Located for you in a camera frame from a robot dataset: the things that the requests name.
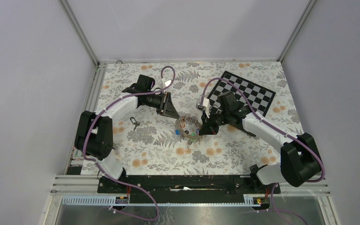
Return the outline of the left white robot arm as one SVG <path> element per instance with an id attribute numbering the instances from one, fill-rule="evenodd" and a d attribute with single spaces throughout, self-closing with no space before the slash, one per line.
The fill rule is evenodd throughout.
<path id="1" fill-rule="evenodd" d="M 140 106 L 155 108 L 158 115 L 178 119 L 171 93 L 167 91 L 173 82 L 173 79 L 163 80 L 163 88 L 153 91 L 154 78 L 139 75 L 137 82 L 125 88 L 102 112 L 82 112 L 74 146 L 82 151 L 85 160 L 94 162 L 101 173 L 110 178 L 108 185 L 114 192 L 120 193 L 127 186 L 126 179 L 121 177 L 123 166 L 113 151 L 114 123 Z"/>

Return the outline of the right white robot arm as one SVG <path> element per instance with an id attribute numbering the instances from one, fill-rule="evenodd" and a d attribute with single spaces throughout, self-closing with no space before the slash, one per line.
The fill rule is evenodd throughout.
<path id="1" fill-rule="evenodd" d="M 238 101 L 227 91 L 218 96 L 219 111 L 211 112 L 210 101 L 201 96 L 196 104 L 202 110 L 202 127 L 199 135 L 216 135 L 219 127 L 231 125 L 256 136 L 280 153 L 280 161 L 274 165 L 264 165 L 251 172 L 250 187 L 262 193 L 269 184 L 287 182 L 299 187 L 305 182 L 319 182 L 324 178 L 323 162 L 314 138 L 303 133 L 281 130 L 270 120 L 253 110 L 249 103 Z"/>

